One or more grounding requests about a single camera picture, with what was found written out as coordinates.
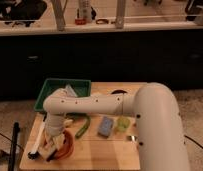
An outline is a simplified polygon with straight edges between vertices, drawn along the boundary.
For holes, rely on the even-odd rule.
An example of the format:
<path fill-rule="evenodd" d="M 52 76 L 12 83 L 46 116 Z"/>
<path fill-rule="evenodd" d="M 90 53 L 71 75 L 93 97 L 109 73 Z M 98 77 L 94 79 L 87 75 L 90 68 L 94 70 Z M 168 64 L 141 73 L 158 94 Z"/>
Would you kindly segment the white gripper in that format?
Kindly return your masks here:
<path fill-rule="evenodd" d="M 60 150 L 63 147 L 64 141 L 64 134 L 60 134 L 58 136 L 50 136 L 49 134 L 45 134 L 44 149 L 46 151 Z"/>

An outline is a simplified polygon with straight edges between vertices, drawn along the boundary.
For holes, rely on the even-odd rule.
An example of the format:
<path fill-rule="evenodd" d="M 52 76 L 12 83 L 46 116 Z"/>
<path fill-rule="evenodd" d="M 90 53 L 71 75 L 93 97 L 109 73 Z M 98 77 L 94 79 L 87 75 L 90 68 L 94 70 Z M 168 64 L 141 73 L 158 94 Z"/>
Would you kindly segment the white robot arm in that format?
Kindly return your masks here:
<path fill-rule="evenodd" d="M 49 95 L 43 102 L 46 131 L 57 136 L 67 113 L 133 117 L 137 124 L 141 171 L 190 171 L 178 102 L 160 83 L 147 83 L 135 93 L 88 97 Z"/>

